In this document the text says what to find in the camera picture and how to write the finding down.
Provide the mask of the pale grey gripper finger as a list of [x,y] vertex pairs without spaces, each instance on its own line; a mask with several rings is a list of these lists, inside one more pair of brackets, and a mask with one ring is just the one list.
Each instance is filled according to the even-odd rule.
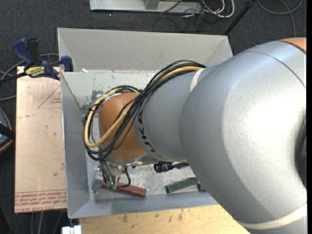
[[93,179],[93,184],[92,184],[92,191],[94,194],[97,194],[98,191],[101,189],[103,184],[103,178],[100,175],[96,175]]

